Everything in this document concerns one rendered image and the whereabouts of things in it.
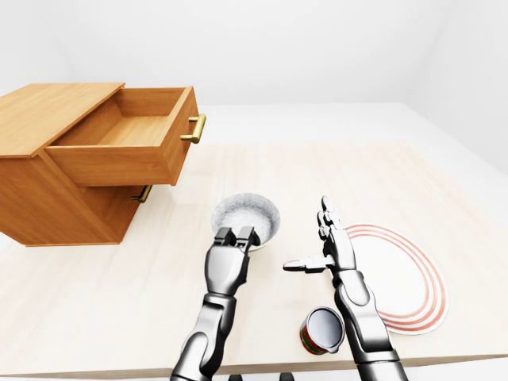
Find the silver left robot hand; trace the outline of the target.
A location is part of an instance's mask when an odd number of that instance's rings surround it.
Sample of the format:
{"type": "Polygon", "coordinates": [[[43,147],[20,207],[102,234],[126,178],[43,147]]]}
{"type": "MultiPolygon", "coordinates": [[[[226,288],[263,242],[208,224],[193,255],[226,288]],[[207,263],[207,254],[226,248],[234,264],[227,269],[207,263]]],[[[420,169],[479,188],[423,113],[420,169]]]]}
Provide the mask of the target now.
{"type": "Polygon", "coordinates": [[[210,293],[233,296],[247,279],[252,245],[260,245],[253,226],[244,226],[235,235],[230,227],[221,227],[206,254],[205,277],[210,293]]]}

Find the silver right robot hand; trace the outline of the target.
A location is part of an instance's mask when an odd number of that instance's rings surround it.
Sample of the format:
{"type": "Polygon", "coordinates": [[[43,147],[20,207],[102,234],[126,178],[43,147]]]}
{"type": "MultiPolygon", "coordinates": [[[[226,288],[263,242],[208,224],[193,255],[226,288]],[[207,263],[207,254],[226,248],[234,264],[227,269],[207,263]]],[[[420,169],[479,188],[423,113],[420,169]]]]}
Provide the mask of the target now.
{"type": "Polygon", "coordinates": [[[321,208],[322,211],[317,212],[317,223],[319,237],[324,242],[322,255],[286,262],[283,265],[284,271],[304,271],[310,274],[329,269],[334,275],[339,271],[356,270],[354,249],[341,224],[337,208],[326,195],[321,198],[321,208]]]}

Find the speckled grey bowl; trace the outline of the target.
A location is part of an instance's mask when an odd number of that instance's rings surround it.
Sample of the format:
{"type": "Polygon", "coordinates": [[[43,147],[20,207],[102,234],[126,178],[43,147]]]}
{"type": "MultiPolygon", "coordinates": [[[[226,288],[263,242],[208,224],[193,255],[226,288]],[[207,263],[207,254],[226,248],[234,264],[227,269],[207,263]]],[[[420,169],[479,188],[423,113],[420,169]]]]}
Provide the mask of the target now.
{"type": "Polygon", "coordinates": [[[221,227],[230,227],[237,235],[244,226],[253,226],[260,238],[260,245],[253,245],[250,250],[260,250],[279,230],[279,210],[268,198],[253,193],[231,195],[215,206],[211,216],[214,233],[221,227]]]}

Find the wooden cabinet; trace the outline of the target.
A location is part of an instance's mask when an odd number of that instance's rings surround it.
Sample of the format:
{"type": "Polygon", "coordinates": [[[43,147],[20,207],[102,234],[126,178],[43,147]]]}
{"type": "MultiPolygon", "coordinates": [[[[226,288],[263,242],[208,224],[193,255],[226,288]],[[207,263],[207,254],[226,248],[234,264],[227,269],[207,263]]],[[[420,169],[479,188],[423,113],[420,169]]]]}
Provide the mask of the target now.
{"type": "Polygon", "coordinates": [[[34,83],[0,97],[0,232],[27,246],[115,244],[46,147],[123,83],[34,83]]]}

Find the white plate with red rings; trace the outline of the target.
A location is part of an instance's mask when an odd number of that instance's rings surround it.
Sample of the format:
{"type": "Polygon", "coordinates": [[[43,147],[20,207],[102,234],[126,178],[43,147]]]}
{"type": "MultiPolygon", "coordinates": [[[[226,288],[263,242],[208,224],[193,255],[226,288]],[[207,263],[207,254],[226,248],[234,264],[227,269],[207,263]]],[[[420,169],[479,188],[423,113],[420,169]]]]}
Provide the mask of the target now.
{"type": "Polygon", "coordinates": [[[350,225],[345,230],[357,269],[373,291],[388,330],[420,335],[445,321],[447,287],[435,263],[415,243],[379,225],[350,225]]]}

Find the red and green tin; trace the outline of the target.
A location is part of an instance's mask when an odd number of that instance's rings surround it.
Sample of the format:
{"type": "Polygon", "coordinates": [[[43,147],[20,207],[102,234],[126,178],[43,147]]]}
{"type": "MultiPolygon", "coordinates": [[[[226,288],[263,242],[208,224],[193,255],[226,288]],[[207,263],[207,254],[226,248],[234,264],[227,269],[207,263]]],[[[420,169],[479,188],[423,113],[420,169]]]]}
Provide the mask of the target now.
{"type": "Polygon", "coordinates": [[[304,349],[313,355],[337,353],[345,338],[344,322],[337,312],[320,306],[309,312],[299,337],[304,349]]]}

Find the closed wooden drawer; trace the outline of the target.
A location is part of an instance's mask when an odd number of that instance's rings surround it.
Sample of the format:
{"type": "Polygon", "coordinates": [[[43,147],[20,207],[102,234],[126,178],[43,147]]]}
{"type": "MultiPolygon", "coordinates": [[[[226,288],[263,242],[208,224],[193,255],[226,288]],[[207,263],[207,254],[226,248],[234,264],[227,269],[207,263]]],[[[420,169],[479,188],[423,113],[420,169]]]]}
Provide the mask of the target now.
{"type": "Polygon", "coordinates": [[[80,187],[87,205],[102,219],[112,236],[109,242],[120,243],[140,203],[133,200],[144,186],[80,187]]]}

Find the open wooden drawer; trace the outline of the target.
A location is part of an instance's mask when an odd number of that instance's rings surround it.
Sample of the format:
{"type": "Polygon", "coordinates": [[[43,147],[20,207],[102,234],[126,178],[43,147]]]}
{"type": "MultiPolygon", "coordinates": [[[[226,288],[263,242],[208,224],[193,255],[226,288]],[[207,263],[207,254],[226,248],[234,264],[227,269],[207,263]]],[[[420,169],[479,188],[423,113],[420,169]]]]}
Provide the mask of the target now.
{"type": "Polygon", "coordinates": [[[197,116],[192,87],[120,89],[45,151],[81,187],[174,185],[197,116]]]}

